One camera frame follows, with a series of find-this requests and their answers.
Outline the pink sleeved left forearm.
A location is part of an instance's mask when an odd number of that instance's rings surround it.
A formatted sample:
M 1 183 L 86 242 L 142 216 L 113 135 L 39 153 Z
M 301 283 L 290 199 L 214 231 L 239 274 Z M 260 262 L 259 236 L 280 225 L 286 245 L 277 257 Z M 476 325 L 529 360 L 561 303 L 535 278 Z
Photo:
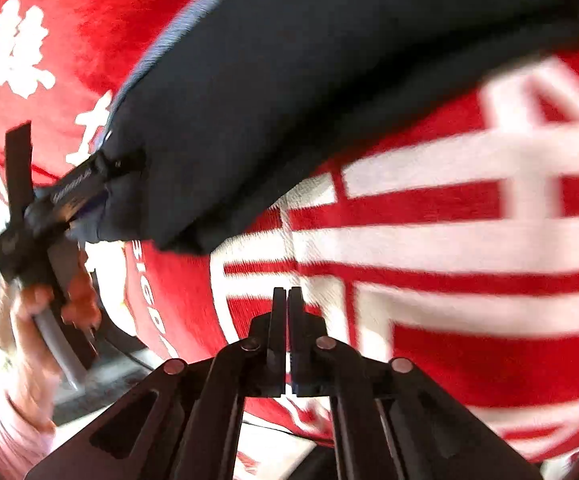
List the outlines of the pink sleeved left forearm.
M 55 424 L 38 429 L 0 394 L 0 479 L 24 479 L 52 450 Z

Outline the operator left hand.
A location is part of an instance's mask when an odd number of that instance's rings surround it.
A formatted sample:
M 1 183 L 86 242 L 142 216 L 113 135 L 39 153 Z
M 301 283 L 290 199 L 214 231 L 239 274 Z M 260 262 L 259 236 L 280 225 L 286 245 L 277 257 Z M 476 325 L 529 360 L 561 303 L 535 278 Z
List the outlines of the operator left hand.
M 100 326 L 102 314 L 86 269 L 87 259 L 86 252 L 81 250 L 61 318 L 66 325 L 90 335 Z M 17 414 L 45 434 L 54 430 L 54 397 L 63 372 L 43 341 L 34 316 L 48 310 L 52 299 L 52 289 L 46 285 L 18 289 L 13 284 L 0 282 L 0 300 L 9 308 L 15 344 L 13 378 L 6 395 Z

